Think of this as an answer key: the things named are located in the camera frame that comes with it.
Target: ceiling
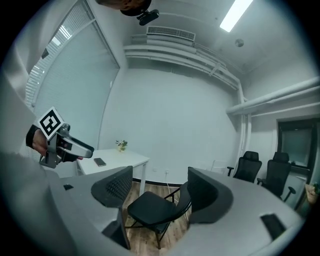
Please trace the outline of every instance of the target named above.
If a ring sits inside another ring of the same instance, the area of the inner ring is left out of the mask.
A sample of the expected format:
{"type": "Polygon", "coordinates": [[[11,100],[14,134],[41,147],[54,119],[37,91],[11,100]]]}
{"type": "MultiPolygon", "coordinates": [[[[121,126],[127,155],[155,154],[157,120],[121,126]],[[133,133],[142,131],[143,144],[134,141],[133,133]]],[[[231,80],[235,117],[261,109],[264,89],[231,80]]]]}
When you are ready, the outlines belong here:
{"type": "MultiPolygon", "coordinates": [[[[266,61],[278,57],[293,45],[301,45],[288,20],[275,6],[254,0],[231,32],[220,24],[234,0],[152,0],[149,10],[158,9],[160,16],[150,26],[164,26],[196,33],[195,42],[228,59],[246,74],[266,61]],[[243,47],[235,45],[244,41],[243,47]]],[[[134,23],[131,34],[145,34],[147,26],[134,23]]]]}

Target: ceiling light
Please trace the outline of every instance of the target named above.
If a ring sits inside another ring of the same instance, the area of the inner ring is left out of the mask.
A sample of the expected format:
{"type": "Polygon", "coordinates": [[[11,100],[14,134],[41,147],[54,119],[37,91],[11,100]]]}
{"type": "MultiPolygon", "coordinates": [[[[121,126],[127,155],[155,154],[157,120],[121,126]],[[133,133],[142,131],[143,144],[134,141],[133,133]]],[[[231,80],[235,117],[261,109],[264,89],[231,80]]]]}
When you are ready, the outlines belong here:
{"type": "Polygon", "coordinates": [[[235,0],[230,10],[224,17],[220,24],[220,28],[230,32],[237,24],[238,20],[245,13],[246,9],[252,3],[253,0],[235,0]]]}

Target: black mesh chair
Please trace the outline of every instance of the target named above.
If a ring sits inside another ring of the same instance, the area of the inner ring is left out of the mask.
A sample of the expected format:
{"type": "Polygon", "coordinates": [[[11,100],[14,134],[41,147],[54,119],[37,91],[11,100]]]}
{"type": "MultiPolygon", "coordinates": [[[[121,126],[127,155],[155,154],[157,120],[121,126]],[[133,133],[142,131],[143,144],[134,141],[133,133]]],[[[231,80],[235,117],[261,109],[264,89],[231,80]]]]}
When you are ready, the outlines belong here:
{"type": "MultiPolygon", "coordinates": [[[[259,161],[259,154],[253,151],[246,151],[243,157],[239,158],[238,168],[233,176],[239,180],[247,182],[255,182],[256,176],[261,168],[262,162],[259,161]]],[[[233,167],[227,167],[229,169],[228,176],[230,176],[233,167]]]]}
{"type": "Polygon", "coordinates": [[[191,198],[187,189],[188,183],[162,198],[152,192],[144,192],[137,200],[127,208],[128,214],[135,220],[126,229],[148,228],[155,233],[158,249],[161,249],[160,241],[164,237],[170,222],[181,217],[191,206],[191,198]],[[180,191],[179,202],[175,202],[175,193],[180,191]]]}
{"type": "MultiPolygon", "coordinates": [[[[285,184],[288,175],[291,171],[291,164],[289,163],[289,155],[283,152],[275,152],[273,159],[268,161],[266,178],[258,178],[258,185],[262,183],[262,187],[266,188],[274,195],[281,199],[284,192],[285,184]]],[[[289,196],[295,194],[296,191],[293,187],[289,186],[289,193],[286,195],[284,202],[287,201],[289,196]]]]}
{"type": "Polygon", "coordinates": [[[122,217],[122,207],[132,187],[133,167],[128,166],[91,187],[92,196],[105,207],[118,208],[117,219],[111,222],[102,233],[117,244],[130,250],[125,225],[122,217]]]}

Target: white table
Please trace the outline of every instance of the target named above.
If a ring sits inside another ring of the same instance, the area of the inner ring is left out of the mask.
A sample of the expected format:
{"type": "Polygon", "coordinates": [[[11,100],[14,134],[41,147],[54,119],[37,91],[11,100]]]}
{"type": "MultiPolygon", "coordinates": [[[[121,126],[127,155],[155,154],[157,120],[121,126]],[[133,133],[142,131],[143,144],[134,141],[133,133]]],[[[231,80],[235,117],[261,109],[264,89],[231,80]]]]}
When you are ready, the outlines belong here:
{"type": "Polygon", "coordinates": [[[80,171],[82,174],[87,175],[112,170],[118,167],[132,166],[133,169],[135,169],[142,166],[139,192],[139,195],[141,196],[145,191],[146,165],[148,161],[148,157],[128,150],[119,152],[116,149],[102,149],[95,150],[91,158],[77,160],[77,167],[79,167],[78,172],[80,171]],[[95,158],[101,158],[106,163],[106,165],[98,166],[94,161],[95,158]]]}

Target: black camera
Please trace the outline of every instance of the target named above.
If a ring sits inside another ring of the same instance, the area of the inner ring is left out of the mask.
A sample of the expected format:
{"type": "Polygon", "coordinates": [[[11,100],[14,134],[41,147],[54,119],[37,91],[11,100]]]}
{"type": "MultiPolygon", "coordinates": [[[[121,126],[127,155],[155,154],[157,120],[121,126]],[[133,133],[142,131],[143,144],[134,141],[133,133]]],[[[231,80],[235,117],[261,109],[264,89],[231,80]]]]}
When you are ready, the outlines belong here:
{"type": "Polygon", "coordinates": [[[144,26],[149,22],[154,21],[158,17],[159,17],[159,11],[155,9],[152,11],[146,10],[143,14],[141,14],[139,17],[136,17],[136,18],[139,20],[139,24],[141,26],[144,26]]]}
{"type": "Polygon", "coordinates": [[[148,11],[150,4],[151,0],[145,0],[139,8],[121,10],[121,12],[126,16],[138,16],[137,19],[139,20],[139,24],[144,26],[159,17],[159,11],[157,9],[148,11]]]}

